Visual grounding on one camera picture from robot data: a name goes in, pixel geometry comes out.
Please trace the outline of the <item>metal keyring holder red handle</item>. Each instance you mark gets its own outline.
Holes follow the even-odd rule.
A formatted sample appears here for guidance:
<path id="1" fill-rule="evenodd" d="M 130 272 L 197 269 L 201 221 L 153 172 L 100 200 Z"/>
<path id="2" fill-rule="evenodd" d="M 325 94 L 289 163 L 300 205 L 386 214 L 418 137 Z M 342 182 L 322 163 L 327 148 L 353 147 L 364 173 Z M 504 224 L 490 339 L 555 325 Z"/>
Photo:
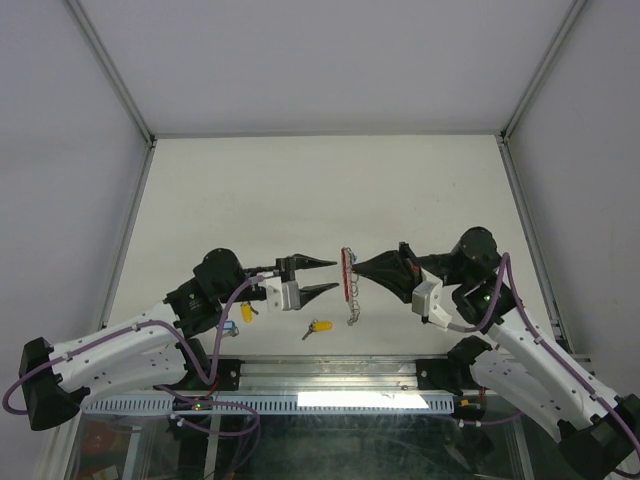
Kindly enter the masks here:
<path id="1" fill-rule="evenodd" d="M 345 302 L 348 305 L 350 316 L 347 320 L 348 326 L 354 326 L 360 317 L 360 305 L 358 302 L 358 275 L 353 267 L 356 255 L 350 247 L 342 247 L 341 251 L 341 276 Z"/>

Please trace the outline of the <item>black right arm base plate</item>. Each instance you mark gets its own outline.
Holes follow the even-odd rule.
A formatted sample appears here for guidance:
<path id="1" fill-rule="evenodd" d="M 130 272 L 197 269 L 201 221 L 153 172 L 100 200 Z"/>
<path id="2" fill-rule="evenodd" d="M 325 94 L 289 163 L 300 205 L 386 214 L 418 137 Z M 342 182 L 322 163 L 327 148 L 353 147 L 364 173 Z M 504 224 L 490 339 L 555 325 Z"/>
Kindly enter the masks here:
<path id="1" fill-rule="evenodd" d="M 465 390 L 477 390 L 469 368 L 449 358 L 417 359 L 415 361 L 419 390 L 443 390 L 461 396 Z"/>

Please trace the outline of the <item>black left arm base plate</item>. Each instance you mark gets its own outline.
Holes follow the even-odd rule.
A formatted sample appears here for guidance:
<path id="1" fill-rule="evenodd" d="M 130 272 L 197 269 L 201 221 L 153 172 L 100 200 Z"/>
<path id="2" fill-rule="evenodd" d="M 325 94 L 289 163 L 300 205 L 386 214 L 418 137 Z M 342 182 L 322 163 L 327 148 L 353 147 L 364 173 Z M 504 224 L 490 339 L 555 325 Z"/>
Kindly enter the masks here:
<path id="1" fill-rule="evenodd" d="M 189 389 L 194 391 L 231 392 L 240 387 L 241 369 L 244 361 L 240 359 L 221 359 L 218 361 L 216 376 L 211 384 L 203 382 L 198 376 L 190 382 Z"/>

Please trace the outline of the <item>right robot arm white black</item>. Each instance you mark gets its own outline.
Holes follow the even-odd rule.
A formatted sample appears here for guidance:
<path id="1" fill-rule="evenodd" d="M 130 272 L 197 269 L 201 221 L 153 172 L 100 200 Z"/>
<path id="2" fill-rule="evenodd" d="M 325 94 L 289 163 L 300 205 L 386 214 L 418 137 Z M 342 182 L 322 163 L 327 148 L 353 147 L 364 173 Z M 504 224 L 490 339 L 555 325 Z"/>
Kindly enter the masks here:
<path id="1" fill-rule="evenodd" d="M 364 277 L 393 293 L 427 325 L 462 334 L 437 378 L 455 395 L 476 384 L 535 421 L 584 479 L 633 473 L 621 463 L 639 452 L 639 399 L 621 396 L 588 372 L 531 319 L 508 253 L 473 227 L 448 253 L 416 255 L 402 242 L 367 261 L 341 258 L 346 298 Z"/>

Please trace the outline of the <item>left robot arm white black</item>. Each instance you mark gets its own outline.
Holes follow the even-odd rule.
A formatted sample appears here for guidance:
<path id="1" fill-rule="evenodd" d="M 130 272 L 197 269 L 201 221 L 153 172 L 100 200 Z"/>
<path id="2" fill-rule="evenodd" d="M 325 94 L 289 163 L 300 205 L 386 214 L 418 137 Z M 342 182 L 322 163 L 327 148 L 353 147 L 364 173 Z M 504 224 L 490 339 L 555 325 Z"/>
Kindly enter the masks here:
<path id="1" fill-rule="evenodd" d="M 297 272 L 332 264 L 293 254 L 245 268 L 231 250 L 214 249 L 192 278 L 130 320 L 57 344 L 42 337 L 26 343 L 19 378 L 2 407 L 27 417 L 32 430 L 45 431 L 112 395 L 181 383 L 192 389 L 212 385 L 232 306 L 264 302 L 271 312 L 298 311 L 334 286 L 302 287 Z"/>

